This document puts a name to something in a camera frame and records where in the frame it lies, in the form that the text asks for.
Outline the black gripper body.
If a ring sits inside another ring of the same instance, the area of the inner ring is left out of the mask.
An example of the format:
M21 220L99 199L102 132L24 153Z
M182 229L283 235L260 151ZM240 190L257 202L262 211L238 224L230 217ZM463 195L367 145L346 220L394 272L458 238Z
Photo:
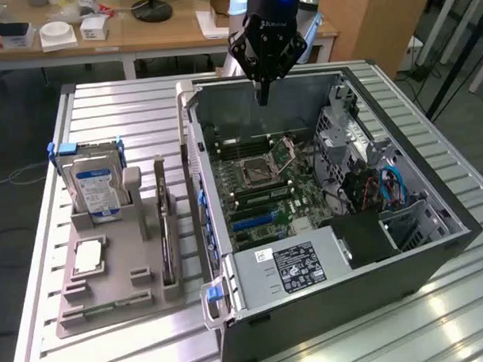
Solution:
M263 75L262 42L265 36L283 33L295 33L297 29L297 11L299 0L248 0L247 20L256 19L259 39L257 55Z

